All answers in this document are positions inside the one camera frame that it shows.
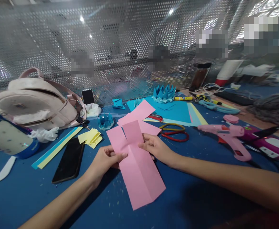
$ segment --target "hot glue gun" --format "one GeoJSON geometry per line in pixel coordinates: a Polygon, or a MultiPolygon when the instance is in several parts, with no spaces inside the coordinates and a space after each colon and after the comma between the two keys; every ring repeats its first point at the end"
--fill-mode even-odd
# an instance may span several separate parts
{"type": "Polygon", "coordinates": [[[224,125],[200,125],[198,129],[217,135],[219,137],[219,143],[229,144],[237,160],[246,162],[252,159],[250,153],[244,148],[238,138],[236,138],[244,135],[244,128],[242,126],[231,125],[228,128],[224,125]]]}

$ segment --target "yellow glue stick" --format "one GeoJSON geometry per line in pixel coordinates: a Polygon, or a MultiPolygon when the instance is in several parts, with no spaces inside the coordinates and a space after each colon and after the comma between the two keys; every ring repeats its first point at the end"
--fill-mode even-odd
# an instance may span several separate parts
{"type": "Polygon", "coordinates": [[[175,98],[174,98],[174,101],[183,101],[183,100],[192,100],[192,96],[175,97],[175,98]]]}

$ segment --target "perforated metal panel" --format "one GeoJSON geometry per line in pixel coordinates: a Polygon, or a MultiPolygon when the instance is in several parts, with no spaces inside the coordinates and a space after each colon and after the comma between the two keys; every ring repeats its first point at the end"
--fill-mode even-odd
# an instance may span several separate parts
{"type": "Polygon", "coordinates": [[[78,95],[94,91],[96,102],[110,104],[152,94],[158,84],[190,86],[199,62],[196,30],[228,30],[231,45],[242,20],[261,1],[71,1],[25,6],[0,6],[0,91],[29,67],[78,95]],[[169,67],[150,71],[150,47],[170,50],[169,67]],[[94,54],[94,73],[74,77],[72,55],[94,54]]]}

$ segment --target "white plastic knife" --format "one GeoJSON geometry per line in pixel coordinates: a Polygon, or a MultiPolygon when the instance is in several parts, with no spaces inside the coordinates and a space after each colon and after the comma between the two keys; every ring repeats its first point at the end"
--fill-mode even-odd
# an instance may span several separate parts
{"type": "Polygon", "coordinates": [[[9,158],[9,160],[7,161],[7,163],[5,164],[3,169],[0,171],[0,181],[5,179],[6,176],[8,176],[8,174],[10,173],[10,171],[12,169],[12,166],[13,166],[15,160],[16,160],[15,156],[11,156],[9,158]]]}

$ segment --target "pink device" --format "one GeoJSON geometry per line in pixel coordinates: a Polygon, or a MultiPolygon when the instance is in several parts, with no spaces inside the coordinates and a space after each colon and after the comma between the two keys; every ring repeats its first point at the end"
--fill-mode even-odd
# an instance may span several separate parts
{"type": "Polygon", "coordinates": [[[220,143],[229,144],[234,151],[234,157],[239,161],[250,161],[252,156],[246,150],[236,137],[244,135],[244,128],[242,126],[230,126],[229,128],[224,125],[200,125],[199,130],[215,134],[219,137],[220,143]]]}
{"type": "Polygon", "coordinates": [[[279,138],[276,138],[275,136],[271,135],[253,141],[256,138],[258,138],[258,136],[255,135],[255,133],[260,130],[256,129],[255,127],[245,127],[244,129],[245,134],[240,138],[241,140],[243,140],[245,143],[251,141],[251,145],[253,147],[260,149],[262,152],[264,152],[271,158],[279,159],[279,138]]]}

